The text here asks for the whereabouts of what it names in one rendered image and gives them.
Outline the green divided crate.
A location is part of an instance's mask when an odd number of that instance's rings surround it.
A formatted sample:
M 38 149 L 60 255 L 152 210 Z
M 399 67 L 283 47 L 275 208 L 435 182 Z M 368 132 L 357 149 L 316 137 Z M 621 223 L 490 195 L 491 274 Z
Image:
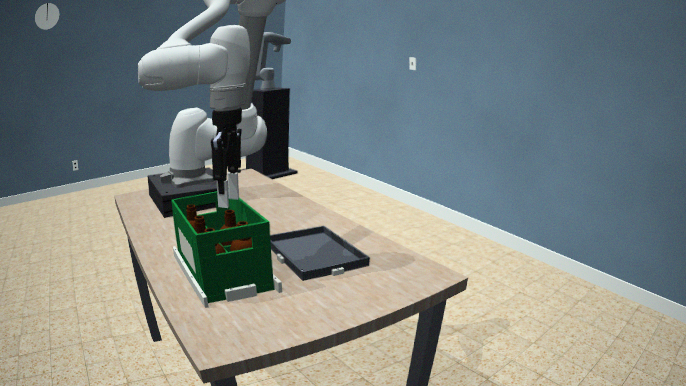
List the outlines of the green divided crate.
M 215 202 L 216 212 L 197 215 L 204 216 L 206 228 L 215 231 L 197 234 L 187 220 L 187 205 Z M 246 221 L 249 225 L 220 230 L 225 225 L 226 210 L 235 211 L 236 224 Z M 218 207 L 217 191 L 183 197 L 172 203 L 172 211 L 178 252 L 207 296 L 208 303 L 226 300 L 226 289 L 251 284 L 256 285 L 257 294 L 275 290 L 270 222 L 241 198 L 229 199 L 229 208 L 221 208 Z M 216 254 L 215 244 L 249 237 L 252 237 L 252 248 L 230 252 L 231 245 L 228 245 L 223 246 L 226 253 Z

